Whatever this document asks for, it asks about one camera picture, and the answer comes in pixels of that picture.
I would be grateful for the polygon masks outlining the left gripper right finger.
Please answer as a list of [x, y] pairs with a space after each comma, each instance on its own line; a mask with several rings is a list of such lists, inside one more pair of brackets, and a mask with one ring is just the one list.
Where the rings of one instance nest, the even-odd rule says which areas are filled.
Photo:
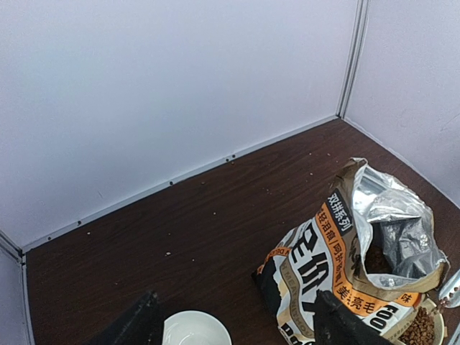
[[390, 342], [355, 316], [330, 291], [318, 290], [314, 303], [315, 344], [387, 345]]

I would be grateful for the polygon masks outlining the silver metal scoop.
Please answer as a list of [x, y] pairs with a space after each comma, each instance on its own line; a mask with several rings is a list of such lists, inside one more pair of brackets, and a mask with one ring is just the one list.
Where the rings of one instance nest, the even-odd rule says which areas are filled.
[[459, 307], [460, 271], [457, 270], [438, 292], [438, 300], [442, 308]]

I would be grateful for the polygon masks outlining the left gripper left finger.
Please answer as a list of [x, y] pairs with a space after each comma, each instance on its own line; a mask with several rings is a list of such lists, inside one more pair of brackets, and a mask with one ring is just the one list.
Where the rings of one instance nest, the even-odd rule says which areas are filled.
[[161, 345], [164, 330], [165, 317], [158, 295], [149, 291], [86, 344]]

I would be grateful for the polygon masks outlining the brown pet food bag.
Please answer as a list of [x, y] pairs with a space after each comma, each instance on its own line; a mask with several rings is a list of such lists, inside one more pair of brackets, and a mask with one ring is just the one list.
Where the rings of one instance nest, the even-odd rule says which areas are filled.
[[252, 277], [289, 344], [314, 342], [318, 291], [394, 341], [449, 267], [432, 210], [397, 178], [353, 157], [315, 216], [291, 229]]

